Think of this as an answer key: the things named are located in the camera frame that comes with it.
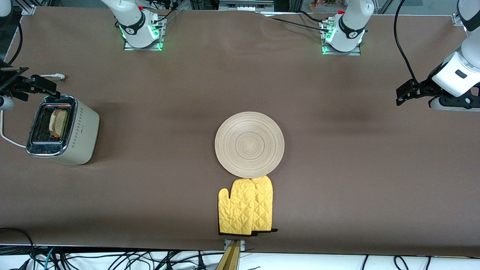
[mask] toaster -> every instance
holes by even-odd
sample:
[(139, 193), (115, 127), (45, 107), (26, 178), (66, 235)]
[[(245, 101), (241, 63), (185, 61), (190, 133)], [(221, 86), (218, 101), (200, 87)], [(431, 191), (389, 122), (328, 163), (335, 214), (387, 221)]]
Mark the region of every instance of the toaster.
[[(50, 118), (55, 110), (65, 110), (61, 134), (50, 132)], [(26, 144), (33, 157), (49, 158), (63, 165), (82, 165), (93, 155), (100, 117), (78, 99), (61, 95), (45, 97), (39, 104)]]

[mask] brown table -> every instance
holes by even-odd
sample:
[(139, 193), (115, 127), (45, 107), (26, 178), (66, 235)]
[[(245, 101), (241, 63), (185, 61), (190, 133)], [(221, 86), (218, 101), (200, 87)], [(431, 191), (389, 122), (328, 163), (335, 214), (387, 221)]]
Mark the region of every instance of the brown table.
[[(0, 140), (2, 227), (38, 244), (221, 249), (217, 193), (236, 177), (216, 160), (214, 137), (252, 110), (278, 123), (286, 147), (269, 174), (279, 231), (248, 248), (480, 255), (480, 114), (434, 111), (427, 98), (395, 105), (409, 74), (393, 16), (372, 17), (360, 57), (324, 56), (314, 30), (253, 12), (183, 12), (162, 52), (123, 51), (114, 22), (108, 9), (24, 17), (15, 65), (69, 75), (59, 91), (101, 124), (84, 166)], [(424, 79), (465, 33), (448, 16), (401, 16), (399, 38)], [(6, 113), (9, 137), (26, 141), (41, 99)]]

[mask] oven mitt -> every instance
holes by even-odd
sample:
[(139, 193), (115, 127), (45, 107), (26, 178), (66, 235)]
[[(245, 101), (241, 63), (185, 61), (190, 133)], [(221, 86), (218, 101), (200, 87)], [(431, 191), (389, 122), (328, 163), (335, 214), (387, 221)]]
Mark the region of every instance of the oven mitt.
[(226, 188), (218, 193), (220, 234), (257, 235), (272, 230), (273, 187), (267, 176), (238, 179), (230, 198)]
[(252, 178), (255, 184), (255, 208), (253, 210), (252, 231), (272, 230), (273, 187), (268, 176)]
[(252, 234), (255, 193), (255, 184), (250, 179), (235, 180), (230, 197), (226, 188), (218, 192), (220, 233)]

